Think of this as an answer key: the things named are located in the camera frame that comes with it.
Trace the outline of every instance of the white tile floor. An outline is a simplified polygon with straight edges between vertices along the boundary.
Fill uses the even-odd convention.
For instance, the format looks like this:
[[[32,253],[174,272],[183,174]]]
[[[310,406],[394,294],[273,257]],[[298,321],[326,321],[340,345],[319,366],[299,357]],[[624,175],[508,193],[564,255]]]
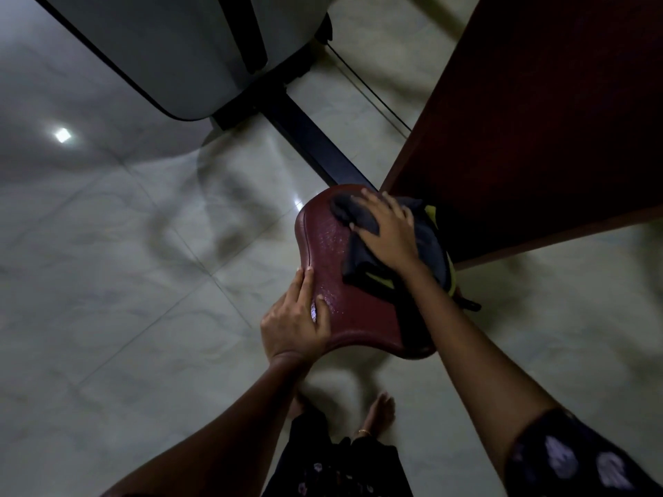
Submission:
[[[334,45],[412,125],[476,2],[336,0]],[[98,494],[264,370],[257,324],[324,184],[264,118],[170,120],[33,0],[0,4],[0,494]],[[378,185],[404,137],[335,63],[290,94]],[[485,331],[660,480],[662,240],[652,223],[461,274]],[[381,388],[415,495],[502,494],[436,358],[342,349],[308,380],[335,437]]]

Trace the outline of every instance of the bare foot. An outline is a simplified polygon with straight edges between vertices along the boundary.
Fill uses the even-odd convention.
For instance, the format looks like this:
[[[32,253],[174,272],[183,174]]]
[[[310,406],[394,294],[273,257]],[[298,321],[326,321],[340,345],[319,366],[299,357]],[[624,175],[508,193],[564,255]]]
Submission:
[[[366,431],[369,431],[371,436],[378,438],[380,434],[385,432],[394,423],[396,418],[396,402],[388,393],[381,392],[377,399],[371,405],[369,414],[366,415],[364,425],[361,426],[362,432],[358,437],[368,436]]]
[[[292,403],[290,403],[290,409],[288,410],[288,418],[289,419],[297,418],[305,411],[309,411],[314,408],[315,406],[313,406],[311,401],[309,401],[304,394],[297,391],[297,394],[295,394],[294,398],[292,399]]]

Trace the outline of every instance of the forearm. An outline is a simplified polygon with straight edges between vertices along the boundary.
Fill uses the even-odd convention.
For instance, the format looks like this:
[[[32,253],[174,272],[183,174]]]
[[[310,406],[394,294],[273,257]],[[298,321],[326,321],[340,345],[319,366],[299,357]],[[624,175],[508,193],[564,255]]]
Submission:
[[[411,265],[402,277],[490,460],[503,476],[518,435],[559,404],[458,308],[425,265]]]
[[[220,417],[139,467],[106,495],[258,496],[306,371],[294,360],[274,360]]]

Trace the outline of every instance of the hand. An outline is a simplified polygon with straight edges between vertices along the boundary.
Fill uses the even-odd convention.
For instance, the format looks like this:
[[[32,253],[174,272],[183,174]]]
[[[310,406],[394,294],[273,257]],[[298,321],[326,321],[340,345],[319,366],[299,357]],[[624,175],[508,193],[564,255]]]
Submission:
[[[316,299],[316,322],[311,318],[313,267],[298,268],[288,291],[262,318],[262,344],[270,363],[292,359],[295,364],[310,366],[322,355],[329,340],[331,315],[319,295]]]
[[[412,211],[409,207],[401,207],[387,192],[383,193],[386,202],[366,189],[362,189],[361,194],[364,198],[353,197],[353,200],[371,212],[380,226],[380,234],[372,234],[354,223],[350,228],[359,234],[378,260],[402,275],[419,261]]]

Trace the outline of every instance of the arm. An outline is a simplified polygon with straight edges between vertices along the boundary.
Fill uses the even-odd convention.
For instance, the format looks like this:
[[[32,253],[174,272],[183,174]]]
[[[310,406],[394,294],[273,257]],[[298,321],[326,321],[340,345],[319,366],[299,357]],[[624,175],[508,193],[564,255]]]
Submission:
[[[503,353],[453,302],[420,260],[414,218],[392,197],[372,193],[357,201],[380,226],[380,235],[353,227],[371,251],[403,279],[426,322],[435,348],[499,476],[519,434],[555,401]]]
[[[329,338],[329,308],[316,300],[313,270],[299,269],[261,323],[267,371],[220,417],[124,477],[104,495],[258,496],[298,384]]]

